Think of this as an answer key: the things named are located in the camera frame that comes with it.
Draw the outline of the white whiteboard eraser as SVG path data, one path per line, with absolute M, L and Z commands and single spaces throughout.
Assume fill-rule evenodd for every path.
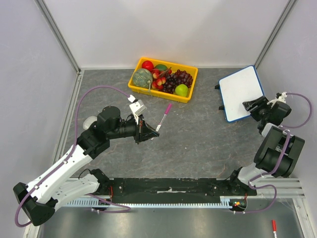
M 83 122 L 83 129 L 87 130 L 92 123 L 97 121 L 97 117 L 96 116 L 90 116 L 87 119 L 85 119 L 85 121 Z

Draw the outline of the red apple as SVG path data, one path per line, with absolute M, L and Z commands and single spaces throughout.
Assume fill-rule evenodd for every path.
M 154 69 L 154 64 L 150 60 L 146 60 L 142 63 L 141 68 L 152 71 Z

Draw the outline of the dark purple grape bunch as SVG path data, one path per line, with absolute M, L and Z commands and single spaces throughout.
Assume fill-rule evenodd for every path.
M 187 71 L 177 70 L 175 73 L 169 74 L 166 77 L 166 82 L 163 84 L 163 92 L 175 94 L 176 87 L 184 84 L 187 88 L 191 88 L 193 77 Z

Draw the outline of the green netted melon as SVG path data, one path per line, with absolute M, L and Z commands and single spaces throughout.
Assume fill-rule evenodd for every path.
M 140 68 L 132 75 L 132 82 L 137 87 L 149 88 L 152 83 L 153 77 L 150 71 Z

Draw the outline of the red cherries cluster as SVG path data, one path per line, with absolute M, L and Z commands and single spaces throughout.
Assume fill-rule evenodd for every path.
M 166 70 L 159 70 L 157 68 L 154 68 L 152 70 L 153 81 L 151 83 L 151 88 L 162 91 L 163 86 L 166 83 L 166 77 L 171 75 L 171 73 L 171 68 L 168 68 Z

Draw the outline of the red marker pen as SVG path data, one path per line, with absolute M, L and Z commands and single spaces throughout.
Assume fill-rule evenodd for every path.
M 273 237 L 277 238 L 277 227 L 276 227 L 276 221 L 272 220 L 272 230 L 273 230 Z

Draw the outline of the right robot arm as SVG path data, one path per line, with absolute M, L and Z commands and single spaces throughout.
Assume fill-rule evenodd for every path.
M 264 140 L 253 163 L 232 172 L 226 186 L 230 194 L 248 193 L 262 179 L 286 178 L 293 172 L 305 140 L 292 135 L 289 128 L 282 125 L 292 111 L 286 103 L 287 96 L 288 93 L 283 92 L 276 94 L 273 100 L 261 96 L 242 103 L 245 110 L 258 122 L 257 128 Z

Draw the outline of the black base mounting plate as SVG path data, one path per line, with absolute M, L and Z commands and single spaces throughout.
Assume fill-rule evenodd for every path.
M 108 194 L 115 203 L 178 204 L 219 203 L 222 196 L 249 197 L 257 192 L 232 179 L 114 178 Z

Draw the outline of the green mango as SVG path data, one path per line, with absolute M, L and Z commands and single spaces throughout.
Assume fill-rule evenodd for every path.
M 167 70 L 167 66 L 164 64 L 157 64 L 155 66 L 155 69 L 159 70 L 159 71 L 166 71 Z

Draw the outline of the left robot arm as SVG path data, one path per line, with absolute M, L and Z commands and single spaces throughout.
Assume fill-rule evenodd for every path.
M 19 203 L 15 214 L 18 227 L 19 211 L 23 210 L 29 224 L 39 226 L 49 220 L 64 204 L 87 194 L 103 195 L 110 191 L 110 180 L 94 169 L 83 178 L 65 184 L 71 175 L 90 163 L 110 147 L 112 139 L 133 137 L 136 143 L 158 137 L 159 133 L 148 125 L 142 115 L 130 114 L 123 120 L 120 109 L 105 107 L 97 120 L 81 133 L 74 145 L 52 167 L 29 183 L 19 182 L 13 188 Z

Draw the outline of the yellow plastic fruit tray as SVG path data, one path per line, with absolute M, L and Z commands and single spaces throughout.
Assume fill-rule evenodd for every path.
M 129 80 L 129 83 L 128 83 L 128 87 L 131 88 L 131 90 L 133 92 L 146 94 L 146 95 L 151 95 L 151 96 L 155 96 L 155 97 L 159 97 L 159 98 L 165 98 L 165 99 L 178 101 L 178 102 L 182 102 L 182 103 L 187 103 L 191 99 L 191 96 L 192 96 L 192 93 L 193 93 L 193 90 L 194 90 L 195 81 L 196 81 L 197 74 L 198 74 L 198 69 L 196 67 L 183 65 L 183 64 L 178 64 L 178 63 L 167 62 L 167 61 L 161 61 L 161 60 L 157 60 L 157 59 L 140 58 L 140 60 L 139 60 L 139 62 L 137 64 L 134 72 L 136 70 L 140 69 L 142 63 L 144 61 L 146 61 L 146 60 L 150 60 L 154 64 L 154 67 L 157 64 L 164 64 L 164 65 L 167 66 L 167 68 L 171 68 L 172 73 L 175 73 L 178 69 L 181 70 L 181 71 L 184 71 L 184 70 L 187 71 L 193 77 L 192 86 L 191 86 L 191 88 L 188 88 L 187 97 L 180 97 L 180 96 L 177 96 L 176 94 L 164 93 L 163 91 L 152 89 L 151 88 L 151 84 L 150 84 L 149 88 L 137 87 L 137 86 L 135 86 L 133 84 L 132 76 L 131 76 L 131 78 Z

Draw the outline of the green pear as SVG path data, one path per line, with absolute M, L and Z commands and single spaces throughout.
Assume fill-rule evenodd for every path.
M 175 88 L 174 93 L 180 97 L 187 97 L 188 87 L 185 84 L 180 84 Z

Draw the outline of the blue framed whiteboard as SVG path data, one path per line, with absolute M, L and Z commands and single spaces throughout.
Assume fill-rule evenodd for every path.
M 227 122 L 249 117 L 250 113 L 242 103 L 264 95 L 256 68 L 253 65 L 220 79 L 214 88 L 220 91 Z

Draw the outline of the purple capped whiteboard marker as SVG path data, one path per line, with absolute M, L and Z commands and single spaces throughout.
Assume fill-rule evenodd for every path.
M 166 117 L 167 117 L 167 115 L 168 115 L 168 113 L 169 113 L 171 107 L 172 107 L 172 103 L 169 103 L 168 106 L 167 106 L 167 108 L 165 109 L 164 115 L 163 115 L 163 117 L 162 117 L 160 123 L 157 125 L 156 131 L 159 131 L 159 129 L 160 129 L 160 127 L 162 126 L 164 120 L 166 119 Z

